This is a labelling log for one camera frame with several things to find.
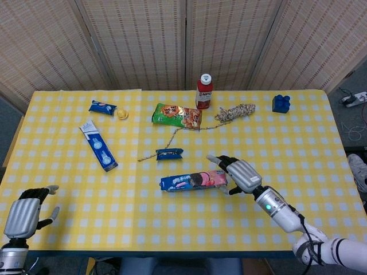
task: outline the rope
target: rope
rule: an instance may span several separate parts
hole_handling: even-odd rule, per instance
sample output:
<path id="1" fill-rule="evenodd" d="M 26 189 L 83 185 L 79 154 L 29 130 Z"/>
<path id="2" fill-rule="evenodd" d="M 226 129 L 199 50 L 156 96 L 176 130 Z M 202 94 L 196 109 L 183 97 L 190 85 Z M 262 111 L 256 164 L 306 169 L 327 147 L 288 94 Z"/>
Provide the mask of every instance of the rope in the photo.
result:
<path id="1" fill-rule="evenodd" d="M 253 112 L 255 111 L 255 105 L 254 104 L 240 104 L 232 109 L 229 109 L 229 110 L 225 110 L 223 108 L 220 108 L 220 113 L 217 114 L 214 118 L 216 120 L 219 120 L 221 123 L 216 125 L 216 126 L 212 126 L 212 127 L 204 127 L 204 128 L 200 128 L 200 130 L 210 130 L 210 129 L 216 129 L 218 127 L 221 127 L 223 125 L 226 125 L 226 124 L 229 124 L 231 122 L 233 122 L 233 119 L 237 118 L 237 117 L 240 117 L 240 116 L 248 116 L 250 114 L 252 114 Z M 166 147 L 164 149 L 167 149 L 170 145 L 171 145 L 171 142 L 174 138 L 174 136 L 177 134 L 178 131 L 180 130 L 190 130 L 190 131 L 196 131 L 198 129 L 190 129 L 190 128 L 177 128 L 170 140 L 168 141 Z M 146 159 L 151 159 L 153 157 L 155 157 L 157 155 L 154 154 L 154 155 L 150 155 L 150 156 L 146 156 L 144 158 L 141 158 L 141 159 L 138 159 L 138 162 L 142 162 Z"/>
<path id="2" fill-rule="evenodd" d="M 240 104 L 232 109 L 225 110 L 220 107 L 220 113 L 214 118 L 220 122 L 233 120 L 240 116 L 248 116 L 255 111 L 254 104 Z"/>

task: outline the shoe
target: shoe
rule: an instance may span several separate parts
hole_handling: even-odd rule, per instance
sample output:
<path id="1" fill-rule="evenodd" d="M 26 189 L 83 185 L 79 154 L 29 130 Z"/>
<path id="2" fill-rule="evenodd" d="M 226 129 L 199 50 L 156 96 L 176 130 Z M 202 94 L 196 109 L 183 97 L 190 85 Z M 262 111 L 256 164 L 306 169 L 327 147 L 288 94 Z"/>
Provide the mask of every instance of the shoe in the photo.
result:
<path id="1" fill-rule="evenodd" d="M 348 163 L 358 191 L 367 194 L 367 164 L 356 154 L 350 154 L 348 156 Z"/>

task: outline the lego block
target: lego block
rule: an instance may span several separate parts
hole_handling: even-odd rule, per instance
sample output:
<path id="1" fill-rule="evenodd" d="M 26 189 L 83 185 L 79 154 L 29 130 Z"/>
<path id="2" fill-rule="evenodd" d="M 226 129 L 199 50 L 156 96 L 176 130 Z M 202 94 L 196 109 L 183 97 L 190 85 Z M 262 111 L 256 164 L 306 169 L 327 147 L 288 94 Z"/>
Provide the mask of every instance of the lego block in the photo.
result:
<path id="1" fill-rule="evenodd" d="M 287 113 L 290 107 L 289 96 L 277 95 L 273 98 L 273 112 Z"/>

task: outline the blue snack wrapper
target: blue snack wrapper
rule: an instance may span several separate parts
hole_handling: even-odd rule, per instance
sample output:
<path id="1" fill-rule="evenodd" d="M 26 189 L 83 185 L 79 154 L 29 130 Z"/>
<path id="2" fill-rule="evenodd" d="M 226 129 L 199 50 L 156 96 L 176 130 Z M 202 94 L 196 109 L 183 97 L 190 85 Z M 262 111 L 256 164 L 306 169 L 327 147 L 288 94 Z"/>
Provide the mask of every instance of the blue snack wrapper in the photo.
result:
<path id="1" fill-rule="evenodd" d="M 181 148 L 171 148 L 171 149 L 158 149 L 155 150 L 157 153 L 157 160 L 163 159 L 182 159 L 183 149 Z"/>
<path id="2" fill-rule="evenodd" d="M 105 113 L 107 115 L 113 116 L 115 109 L 116 109 L 116 106 L 114 105 L 92 100 L 92 105 L 90 106 L 88 111 Z"/>
<path id="3" fill-rule="evenodd" d="M 118 166 L 92 120 L 88 120 L 80 129 L 106 172 Z"/>
<path id="4" fill-rule="evenodd" d="M 227 184 L 223 170 L 213 170 L 193 174 L 168 176 L 162 178 L 160 187 L 162 191 L 176 192 L 197 189 L 213 188 Z"/>

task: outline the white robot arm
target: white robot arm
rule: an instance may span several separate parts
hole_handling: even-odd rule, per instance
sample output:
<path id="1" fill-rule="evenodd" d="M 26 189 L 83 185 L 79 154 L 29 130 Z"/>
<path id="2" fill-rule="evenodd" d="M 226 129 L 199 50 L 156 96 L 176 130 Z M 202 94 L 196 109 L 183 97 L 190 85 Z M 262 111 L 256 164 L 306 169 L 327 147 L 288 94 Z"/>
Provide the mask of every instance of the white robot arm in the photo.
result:
<path id="1" fill-rule="evenodd" d="M 303 264 L 342 265 L 367 273 L 367 244 L 348 239 L 329 239 L 326 234 L 304 221 L 294 207 L 270 186 L 262 186 L 261 176 L 244 160 L 228 156 L 207 159 L 216 163 L 235 181 L 237 187 L 229 195 L 240 192 L 253 194 L 256 203 L 287 233 L 299 231 L 303 235 L 293 245 L 293 252 Z"/>
<path id="2" fill-rule="evenodd" d="M 0 249 L 0 275 L 22 274 L 28 253 L 27 239 L 57 217 L 59 207 L 55 207 L 49 218 L 39 221 L 44 199 L 48 194 L 55 194 L 57 189 L 57 185 L 28 189 L 13 202 L 4 230 L 10 241 Z"/>

